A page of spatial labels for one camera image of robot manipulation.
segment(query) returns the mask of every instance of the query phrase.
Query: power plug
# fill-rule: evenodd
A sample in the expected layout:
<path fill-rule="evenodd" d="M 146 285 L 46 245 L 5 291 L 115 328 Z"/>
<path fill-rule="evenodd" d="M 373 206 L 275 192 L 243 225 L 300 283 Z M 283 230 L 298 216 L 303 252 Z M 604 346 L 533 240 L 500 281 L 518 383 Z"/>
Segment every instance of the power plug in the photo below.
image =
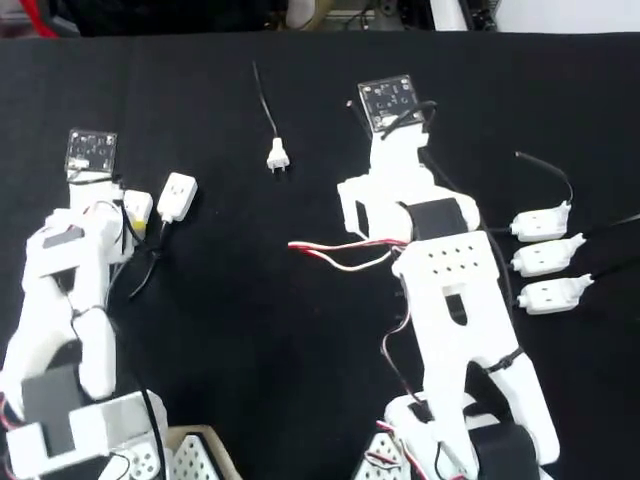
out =
<path fill-rule="evenodd" d="M 511 234 L 521 242 L 562 238 L 567 233 L 570 211 L 571 204 L 565 201 L 555 208 L 519 213 L 511 222 Z"/>
<path fill-rule="evenodd" d="M 565 312 L 580 303 L 585 289 L 593 284 L 590 274 L 578 278 L 558 278 L 527 285 L 518 295 L 518 306 L 529 315 Z"/>
<path fill-rule="evenodd" d="M 514 254 L 511 265 L 523 277 L 559 272 L 569 266 L 576 250 L 585 242 L 586 239 L 579 233 L 565 240 L 550 240 L 522 247 Z"/>
<path fill-rule="evenodd" d="M 165 223 L 181 222 L 198 190 L 196 179 L 172 172 L 158 200 L 158 214 Z"/>
<path fill-rule="evenodd" d="M 271 169 L 271 172 L 274 172 L 276 168 L 286 169 L 289 163 L 289 156 L 284 150 L 282 139 L 280 137 L 274 138 L 271 152 L 269 152 L 269 157 L 267 158 L 267 167 Z"/>
<path fill-rule="evenodd" d="M 144 238 L 153 209 L 153 198 L 147 192 L 127 190 L 123 201 L 131 226 L 139 237 Z"/>

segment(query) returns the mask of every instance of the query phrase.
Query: black fabric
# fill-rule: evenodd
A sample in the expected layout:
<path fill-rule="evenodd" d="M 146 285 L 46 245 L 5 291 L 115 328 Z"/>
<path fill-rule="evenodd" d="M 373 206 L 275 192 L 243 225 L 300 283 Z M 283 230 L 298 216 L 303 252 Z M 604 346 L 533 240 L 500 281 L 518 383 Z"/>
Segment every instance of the black fabric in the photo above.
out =
<path fill-rule="evenodd" d="M 68 201 L 69 130 L 118 132 L 117 170 L 130 187 L 157 199 L 172 170 L 195 175 L 200 187 L 144 294 L 127 304 L 142 263 L 113 292 L 115 319 L 170 422 L 213 425 L 247 479 L 348 478 L 375 419 L 402 395 L 379 353 L 404 311 L 401 288 L 388 264 L 342 273 L 286 242 L 354 240 L 336 184 L 368 169 L 368 139 L 344 107 L 357 82 L 409 73 L 420 98 L 438 102 L 431 153 L 491 227 L 565 196 L 562 182 L 514 150 L 560 166 L 576 189 L 577 232 L 638 210 L 639 54 L 637 35 L 0 42 L 1 343 L 18 324 L 25 240 Z M 271 129 L 254 59 L 293 165 L 279 178 L 265 164 Z M 630 228 L 593 239 L 567 274 L 635 253 L 638 238 Z M 502 246 L 509 256 L 517 245 Z M 634 471 L 637 279 L 637 270 L 602 279 L 572 312 L 517 313 L 560 437 L 555 478 Z M 514 276 L 515 290 L 522 285 Z M 418 388 L 411 331 L 390 349 Z M 119 390 L 131 389 L 126 365 L 118 370 Z"/>

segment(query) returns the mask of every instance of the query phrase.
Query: red and white wire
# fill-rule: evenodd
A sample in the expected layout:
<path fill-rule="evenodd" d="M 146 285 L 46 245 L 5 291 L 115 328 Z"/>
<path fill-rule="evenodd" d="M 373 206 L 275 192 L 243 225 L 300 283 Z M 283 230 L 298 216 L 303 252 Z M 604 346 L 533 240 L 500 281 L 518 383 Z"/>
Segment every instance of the red and white wire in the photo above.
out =
<path fill-rule="evenodd" d="M 3 395 L 2 396 L 2 400 L 0 401 L 0 423 L 2 423 L 2 426 L 5 428 L 5 430 L 14 430 L 16 428 L 18 428 L 20 425 L 12 423 L 8 418 L 7 415 L 5 414 L 5 407 L 7 405 L 7 399 L 6 397 Z"/>
<path fill-rule="evenodd" d="M 382 430 L 385 430 L 390 433 L 395 433 L 396 431 L 396 429 L 393 426 L 381 420 L 377 420 L 376 425 Z M 416 460 L 416 458 L 413 455 L 411 455 L 411 452 L 409 452 L 409 449 L 404 444 L 404 441 L 401 438 L 398 438 L 398 441 L 400 442 L 400 445 L 402 447 L 402 452 L 404 453 L 405 457 L 407 457 L 407 460 L 409 460 L 409 463 L 413 466 L 413 468 L 415 468 L 416 472 L 418 472 L 418 475 L 420 476 L 420 478 L 422 480 L 429 480 L 427 478 L 427 474 L 418 463 L 418 460 Z"/>
<path fill-rule="evenodd" d="M 360 270 L 364 270 L 366 268 L 373 267 L 374 265 L 378 265 L 379 263 L 382 263 L 385 260 L 387 260 L 389 257 L 391 257 L 391 252 L 387 252 L 383 256 L 378 257 L 378 258 L 376 258 L 374 260 L 371 260 L 369 262 L 362 263 L 360 265 L 349 266 L 349 265 L 342 265 L 341 263 L 336 262 L 329 255 L 326 255 L 326 254 L 324 254 L 322 252 L 318 252 L 317 250 L 305 250 L 305 249 L 302 249 L 300 251 L 305 253 L 305 254 L 307 254 L 307 255 L 311 255 L 312 257 L 321 258 L 325 262 L 329 263 L 332 267 L 337 268 L 338 270 L 342 270 L 343 272 L 358 272 Z"/>
<path fill-rule="evenodd" d="M 377 245 L 395 245 L 395 246 L 404 247 L 407 245 L 407 242 L 394 240 L 392 238 L 384 238 L 381 240 L 362 240 L 360 242 L 345 243 L 343 245 L 322 245 L 321 243 L 301 242 L 301 241 L 289 242 L 287 244 L 289 248 L 294 248 L 297 250 L 319 250 L 323 252 L 328 252 L 333 250 L 345 250 L 349 248 L 374 247 Z"/>

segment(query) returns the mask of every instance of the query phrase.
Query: perforated metal plate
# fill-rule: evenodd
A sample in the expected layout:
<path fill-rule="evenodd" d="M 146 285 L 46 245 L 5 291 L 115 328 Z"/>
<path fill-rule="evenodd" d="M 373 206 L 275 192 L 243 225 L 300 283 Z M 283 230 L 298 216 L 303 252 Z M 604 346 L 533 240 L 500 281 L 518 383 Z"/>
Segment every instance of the perforated metal plate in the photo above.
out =
<path fill-rule="evenodd" d="M 173 457 L 175 480 L 221 480 L 209 459 L 206 447 L 197 435 L 187 435 Z"/>

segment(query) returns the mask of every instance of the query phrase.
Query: black strap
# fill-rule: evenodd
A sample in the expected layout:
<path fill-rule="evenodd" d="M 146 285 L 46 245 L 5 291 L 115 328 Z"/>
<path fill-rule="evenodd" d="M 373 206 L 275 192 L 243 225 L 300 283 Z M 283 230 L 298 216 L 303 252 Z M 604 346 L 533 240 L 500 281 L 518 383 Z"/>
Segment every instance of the black strap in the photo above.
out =
<path fill-rule="evenodd" d="M 513 365 L 513 362 L 515 361 L 515 359 L 518 358 L 523 353 L 524 353 L 524 350 L 522 349 L 522 347 L 519 346 L 509 355 L 506 355 L 502 357 L 500 360 L 498 360 L 498 363 L 496 363 L 495 365 L 492 365 L 489 368 L 485 368 L 484 371 L 486 373 L 494 373 L 494 372 L 497 372 L 498 370 L 509 368 L 511 365 Z"/>

